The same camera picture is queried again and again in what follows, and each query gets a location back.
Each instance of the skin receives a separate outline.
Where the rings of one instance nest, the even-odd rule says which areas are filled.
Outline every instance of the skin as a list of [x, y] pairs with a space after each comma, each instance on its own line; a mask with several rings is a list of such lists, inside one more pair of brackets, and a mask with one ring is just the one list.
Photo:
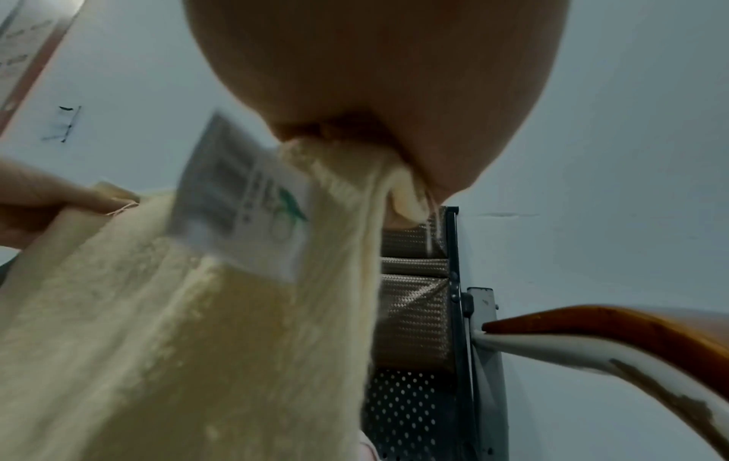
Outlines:
[[[442, 203], [479, 177], [534, 106], [568, 0], [185, 0], [220, 80], [282, 141], [395, 147]], [[125, 204], [0, 159], [0, 245], [66, 206]], [[408, 223], [390, 212], [386, 226]]]

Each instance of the white wall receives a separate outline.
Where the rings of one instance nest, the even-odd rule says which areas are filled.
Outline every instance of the white wall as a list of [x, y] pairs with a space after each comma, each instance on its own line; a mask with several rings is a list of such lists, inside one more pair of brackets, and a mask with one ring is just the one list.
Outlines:
[[[725, 0], [575, 0], [551, 82], [461, 206], [467, 286], [513, 316], [579, 302], [729, 310]], [[58, 105], [84, 107], [66, 144]], [[76, 181], [175, 184], [214, 107], [272, 138], [195, 49], [176, 0], [87, 0], [0, 150]], [[718, 459], [613, 378], [508, 357], [511, 459]]]

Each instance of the white label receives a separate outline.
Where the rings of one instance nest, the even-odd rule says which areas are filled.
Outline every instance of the white label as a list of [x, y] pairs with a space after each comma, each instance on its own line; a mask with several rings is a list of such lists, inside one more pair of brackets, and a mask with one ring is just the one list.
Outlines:
[[310, 195], [301, 172], [216, 113], [182, 174], [168, 234], [239, 269], [293, 282]]

